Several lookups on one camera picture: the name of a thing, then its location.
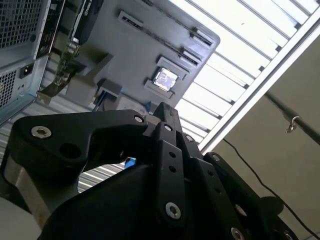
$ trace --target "ventilation grille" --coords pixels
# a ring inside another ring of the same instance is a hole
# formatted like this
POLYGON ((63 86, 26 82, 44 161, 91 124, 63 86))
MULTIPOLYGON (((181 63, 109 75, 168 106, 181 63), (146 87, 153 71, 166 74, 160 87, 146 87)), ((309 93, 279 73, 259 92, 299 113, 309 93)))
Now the ventilation grille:
POLYGON ((0 108, 6 105, 12 96, 17 70, 0 76, 0 108))
POLYGON ((25 43, 36 31, 42 0, 0 1, 0 49, 25 43))

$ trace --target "white wall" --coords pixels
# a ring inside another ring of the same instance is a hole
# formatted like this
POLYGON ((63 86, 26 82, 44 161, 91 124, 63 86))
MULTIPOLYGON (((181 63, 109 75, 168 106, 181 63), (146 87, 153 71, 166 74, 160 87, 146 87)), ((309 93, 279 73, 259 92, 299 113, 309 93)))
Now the white wall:
MULTIPOLYGON (((270 92, 320 132, 320 38, 300 56, 270 92)), ((289 123, 263 97, 225 137, 315 232, 320 232, 320 147, 300 129, 286 134, 289 123)), ((268 196, 233 149, 221 142, 220 154, 260 196, 268 196)), ((310 234, 285 210, 281 218, 299 239, 310 234)))
POLYGON ((36 240, 40 233, 31 214, 0 197, 0 239, 36 240))

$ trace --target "power supply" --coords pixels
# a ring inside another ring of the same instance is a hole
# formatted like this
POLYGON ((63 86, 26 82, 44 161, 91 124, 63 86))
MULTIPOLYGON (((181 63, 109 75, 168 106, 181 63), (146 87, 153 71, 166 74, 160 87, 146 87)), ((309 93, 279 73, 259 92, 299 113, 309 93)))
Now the power supply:
POLYGON ((34 101, 64 3, 0 2, 0 124, 34 101))

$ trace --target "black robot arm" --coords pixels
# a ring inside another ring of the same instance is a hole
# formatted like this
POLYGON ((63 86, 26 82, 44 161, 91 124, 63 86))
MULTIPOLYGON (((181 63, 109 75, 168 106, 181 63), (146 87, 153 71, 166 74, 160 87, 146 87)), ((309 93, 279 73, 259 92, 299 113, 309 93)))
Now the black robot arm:
POLYGON ((29 116, 16 121, 0 194, 29 211, 39 240, 297 240, 216 153, 201 155, 177 110, 29 116), (81 172, 136 164, 78 193, 81 172))

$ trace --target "metal frame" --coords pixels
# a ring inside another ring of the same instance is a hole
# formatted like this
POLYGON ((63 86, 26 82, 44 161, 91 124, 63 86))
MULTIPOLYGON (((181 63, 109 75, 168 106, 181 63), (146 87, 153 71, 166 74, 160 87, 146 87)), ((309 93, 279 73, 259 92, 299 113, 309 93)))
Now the metal frame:
POLYGON ((299 31, 255 79, 234 106, 199 144, 202 153, 212 149, 231 131, 267 90, 280 78, 303 51, 320 35, 320 8, 301 26, 299 31))

